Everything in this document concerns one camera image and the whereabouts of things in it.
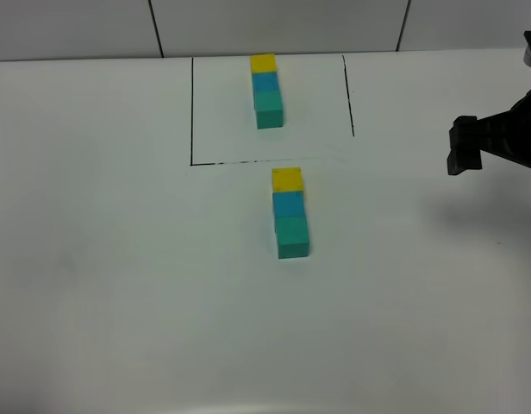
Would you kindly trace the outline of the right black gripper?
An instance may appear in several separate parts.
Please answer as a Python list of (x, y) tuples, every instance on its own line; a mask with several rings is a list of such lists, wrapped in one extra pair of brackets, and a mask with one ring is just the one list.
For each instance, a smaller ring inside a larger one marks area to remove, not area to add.
[(481, 151), (531, 168), (531, 90), (503, 113), (481, 119), (480, 150), (469, 142), (467, 128), (478, 119), (459, 116), (449, 130), (450, 152), (447, 173), (457, 176), (468, 170), (481, 170)]

